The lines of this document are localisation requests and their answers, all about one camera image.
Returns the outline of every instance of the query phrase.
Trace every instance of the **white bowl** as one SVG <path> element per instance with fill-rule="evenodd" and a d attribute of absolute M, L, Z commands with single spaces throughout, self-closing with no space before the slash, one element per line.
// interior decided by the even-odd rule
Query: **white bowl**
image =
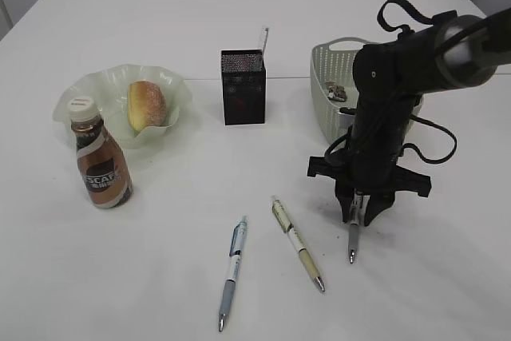
<path fill-rule="evenodd" d="M 160 86 L 167 105 L 167 117 L 161 126 L 147 127 L 140 133 L 128 123 L 128 89 L 135 81 L 147 80 Z M 84 76 L 61 96 L 53 111 L 53 120 L 64 123 L 70 138 L 71 121 L 67 103 L 76 96 L 91 96 L 99 108 L 107 130 L 123 148 L 140 148 L 163 136 L 168 127 L 176 124 L 180 108 L 192 100 L 184 79 L 168 69 L 146 65 L 119 65 Z"/>

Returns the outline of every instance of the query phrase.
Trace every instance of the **brown label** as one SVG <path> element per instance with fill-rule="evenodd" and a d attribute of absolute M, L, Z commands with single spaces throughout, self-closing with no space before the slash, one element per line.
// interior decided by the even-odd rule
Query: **brown label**
<path fill-rule="evenodd" d="M 105 128 L 77 156 L 85 187 L 97 207 L 111 208 L 129 198 L 132 185 L 125 157 Z"/>
<path fill-rule="evenodd" d="M 104 192 L 119 180 L 122 175 L 113 166 L 113 157 L 103 163 L 93 165 L 85 172 L 84 182 L 89 192 Z"/>

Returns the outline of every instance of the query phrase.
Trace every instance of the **white basket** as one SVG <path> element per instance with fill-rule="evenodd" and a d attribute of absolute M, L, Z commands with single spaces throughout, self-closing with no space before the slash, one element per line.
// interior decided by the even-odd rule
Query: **white basket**
<path fill-rule="evenodd" d="M 346 133 L 353 121 L 351 115 L 339 112 L 341 107 L 356 108 L 358 91 L 353 82 L 353 60 L 358 50 L 332 50 L 331 46 L 340 42 L 370 42 L 360 38 L 340 38 L 320 44 L 311 54 L 311 93 L 319 126 L 329 143 Z M 328 99 L 325 83 L 334 81 L 342 85 L 347 95 L 344 102 Z"/>

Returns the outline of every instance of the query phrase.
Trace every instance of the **white bottle cap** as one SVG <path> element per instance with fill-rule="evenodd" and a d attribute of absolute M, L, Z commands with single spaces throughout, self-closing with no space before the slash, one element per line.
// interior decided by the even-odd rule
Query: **white bottle cap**
<path fill-rule="evenodd" d="M 99 114 L 97 105 L 90 96 L 79 96 L 71 99 L 67 103 L 67 110 L 71 121 L 77 123 L 92 120 Z"/>

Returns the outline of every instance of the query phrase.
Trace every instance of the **blue pen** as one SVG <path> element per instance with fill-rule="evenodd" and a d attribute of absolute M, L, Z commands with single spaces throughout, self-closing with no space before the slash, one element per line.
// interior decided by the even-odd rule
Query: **blue pen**
<path fill-rule="evenodd" d="M 222 302 L 218 312 L 218 331 L 224 329 L 225 322 L 231 311 L 232 299 L 236 289 L 236 281 L 241 265 L 241 252 L 247 238 L 247 217 L 243 216 L 240 223 L 234 228 L 231 239 L 231 251 L 229 252 L 229 269 L 224 285 L 224 293 L 222 294 Z"/>

